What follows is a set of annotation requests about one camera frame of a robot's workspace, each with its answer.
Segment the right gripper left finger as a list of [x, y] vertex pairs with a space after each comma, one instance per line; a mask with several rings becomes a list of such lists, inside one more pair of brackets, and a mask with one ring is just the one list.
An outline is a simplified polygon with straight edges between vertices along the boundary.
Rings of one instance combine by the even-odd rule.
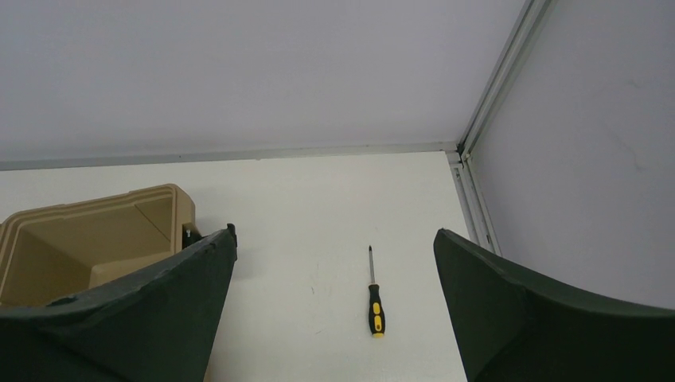
[[2, 380], [202, 381], [236, 259], [229, 224], [102, 286], [2, 310]]

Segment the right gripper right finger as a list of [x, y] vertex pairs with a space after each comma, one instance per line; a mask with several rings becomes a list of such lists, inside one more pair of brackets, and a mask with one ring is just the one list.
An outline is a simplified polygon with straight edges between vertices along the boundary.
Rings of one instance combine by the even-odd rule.
[[674, 312], [608, 298], [447, 229], [435, 261], [469, 381], [671, 381]]

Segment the black yellow screwdriver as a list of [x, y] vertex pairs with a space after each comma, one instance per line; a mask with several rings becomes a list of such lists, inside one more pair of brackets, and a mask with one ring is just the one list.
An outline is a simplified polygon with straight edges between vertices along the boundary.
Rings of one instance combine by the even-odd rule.
[[381, 338], [385, 333], [385, 316], [380, 297], [380, 286], [376, 281], [374, 271], [373, 247], [369, 246], [369, 313], [368, 323], [371, 335], [375, 338]]

